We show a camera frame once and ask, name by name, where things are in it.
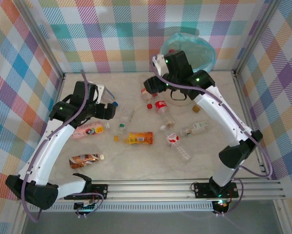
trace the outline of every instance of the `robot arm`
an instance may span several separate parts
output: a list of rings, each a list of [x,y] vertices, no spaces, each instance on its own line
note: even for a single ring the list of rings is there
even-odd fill
[[[249,139],[249,136],[260,141],[263,137],[262,134],[260,131],[254,132],[241,121],[225,102],[215,82],[207,72],[200,70],[193,73],[183,51],[170,52],[165,56],[157,55],[153,57],[152,65],[157,76],[176,84],[176,86],[164,83],[155,76],[144,82],[149,93],[160,93],[167,88],[173,91],[179,89],[181,93],[188,95],[222,126],[229,145],[219,153],[221,167],[209,180],[210,189],[215,195],[219,195],[230,184],[238,167],[254,150],[255,143]],[[198,89],[184,89],[184,86]]]
[[[21,197],[21,187],[28,175],[25,186],[25,200],[43,210],[48,209],[59,198],[74,193],[88,193],[91,191],[91,179],[81,174],[73,174],[61,180],[50,181],[49,175],[63,146],[81,123],[91,117],[111,119],[115,115],[116,102],[114,96],[102,84],[88,83],[88,96],[85,107],[68,125],[61,128],[55,135],[49,135],[64,122],[74,116],[84,100],[84,82],[78,81],[74,92],[56,103],[50,113],[50,120],[46,130],[38,143],[28,163],[19,171],[18,175],[9,175],[5,184],[18,197]],[[35,157],[33,168],[29,169]]]

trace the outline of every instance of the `orange bottle label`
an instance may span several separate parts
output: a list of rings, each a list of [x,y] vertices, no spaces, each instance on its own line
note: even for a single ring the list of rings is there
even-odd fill
[[[153,133],[129,133],[128,142],[132,144],[152,144],[153,143]]]

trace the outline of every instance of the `colorful plaid pattern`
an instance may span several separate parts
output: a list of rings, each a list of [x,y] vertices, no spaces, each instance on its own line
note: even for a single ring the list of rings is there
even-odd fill
[[[263,17],[263,14],[265,13],[265,11],[267,10],[267,7],[269,5],[269,3],[271,2],[272,0],[264,0],[264,3],[260,9],[260,12],[259,14],[257,15],[257,18],[255,19],[249,33],[248,33],[248,36],[246,38],[246,41],[242,47],[242,49],[240,50],[238,56],[237,56],[237,60],[235,61],[235,64],[234,64],[234,69],[236,69],[236,67],[238,66],[239,62],[240,62],[240,59],[241,57],[243,56],[244,52],[245,52],[245,49],[248,47],[248,45],[250,44],[251,42],[251,39],[252,39],[252,36],[253,36],[253,33],[258,29],[258,26],[259,26],[259,21],[262,19]]]
[[[0,0],[0,234],[14,221],[17,199],[5,180],[32,155],[59,80],[12,0]]]
[[[242,72],[254,123],[292,212],[292,0],[284,0]]]
[[[257,0],[31,1],[66,72],[149,71],[150,56],[177,32],[207,40],[217,52],[214,69],[230,70],[248,22],[262,5]]]

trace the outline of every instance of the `brown bottle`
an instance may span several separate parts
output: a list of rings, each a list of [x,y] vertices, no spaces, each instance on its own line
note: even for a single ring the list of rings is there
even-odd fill
[[[104,160],[103,154],[79,155],[71,157],[69,159],[69,164],[72,169],[77,169],[80,167],[85,167],[87,165],[92,164],[93,162],[97,162],[100,160]]]

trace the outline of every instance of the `metal bracket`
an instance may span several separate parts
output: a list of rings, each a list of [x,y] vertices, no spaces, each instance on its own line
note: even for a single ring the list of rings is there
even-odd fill
[[[193,191],[195,192],[195,198],[216,198],[214,193],[211,191],[209,183],[194,183]],[[236,183],[230,182],[228,186],[222,190],[218,196],[221,198],[237,198],[238,190]]]
[[[108,194],[108,185],[107,184],[92,184],[91,190],[89,193],[98,193],[104,196],[104,199],[107,199]],[[65,196],[65,200],[91,200],[91,199],[101,199],[98,195],[84,195],[84,196]]]

